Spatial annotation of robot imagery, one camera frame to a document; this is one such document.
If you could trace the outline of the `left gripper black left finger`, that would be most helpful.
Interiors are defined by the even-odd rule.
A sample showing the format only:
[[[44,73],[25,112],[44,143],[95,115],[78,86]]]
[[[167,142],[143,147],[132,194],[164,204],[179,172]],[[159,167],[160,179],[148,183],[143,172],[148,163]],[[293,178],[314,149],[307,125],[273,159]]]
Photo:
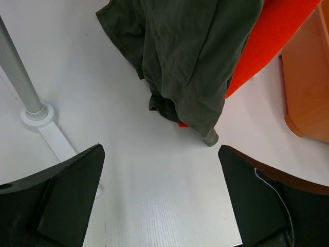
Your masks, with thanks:
[[[1,246],[82,246],[104,160],[97,144],[1,185]]]

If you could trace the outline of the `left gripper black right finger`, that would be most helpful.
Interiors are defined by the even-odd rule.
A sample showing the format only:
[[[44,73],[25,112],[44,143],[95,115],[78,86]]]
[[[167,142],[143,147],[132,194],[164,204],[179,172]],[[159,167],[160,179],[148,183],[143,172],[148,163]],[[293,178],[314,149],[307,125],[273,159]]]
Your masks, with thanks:
[[[328,187],[222,145],[218,151],[242,246],[328,246]]]

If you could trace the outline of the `dark green shorts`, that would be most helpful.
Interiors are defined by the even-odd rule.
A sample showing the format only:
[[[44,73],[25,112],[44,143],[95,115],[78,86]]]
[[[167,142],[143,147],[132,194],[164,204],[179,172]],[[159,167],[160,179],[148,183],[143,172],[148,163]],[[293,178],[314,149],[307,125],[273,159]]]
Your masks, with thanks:
[[[218,141],[235,68],[263,1],[110,1],[97,19],[150,87],[149,109]]]

